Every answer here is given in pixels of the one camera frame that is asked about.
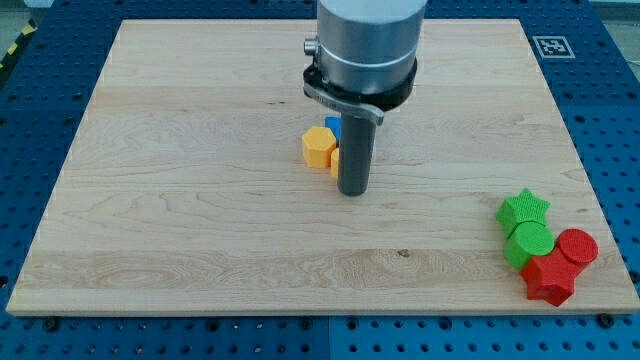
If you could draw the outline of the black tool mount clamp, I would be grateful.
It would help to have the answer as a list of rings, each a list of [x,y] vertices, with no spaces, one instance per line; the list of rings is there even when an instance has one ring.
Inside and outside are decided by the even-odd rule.
[[[376,94],[360,94],[331,85],[312,64],[303,71],[303,93],[331,110],[381,125],[384,113],[399,107],[410,96],[417,69],[418,61],[415,60],[407,78],[395,88]]]

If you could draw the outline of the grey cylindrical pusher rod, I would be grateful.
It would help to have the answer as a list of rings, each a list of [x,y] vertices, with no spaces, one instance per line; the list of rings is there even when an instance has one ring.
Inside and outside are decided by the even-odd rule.
[[[343,114],[337,185],[347,196],[362,195],[369,182],[376,125],[370,120]]]

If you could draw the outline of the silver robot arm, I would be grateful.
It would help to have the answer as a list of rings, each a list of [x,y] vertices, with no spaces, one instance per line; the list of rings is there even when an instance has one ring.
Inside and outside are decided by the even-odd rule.
[[[360,196],[369,183],[376,129],[410,96],[427,0],[319,0],[304,94],[341,115],[337,186]]]

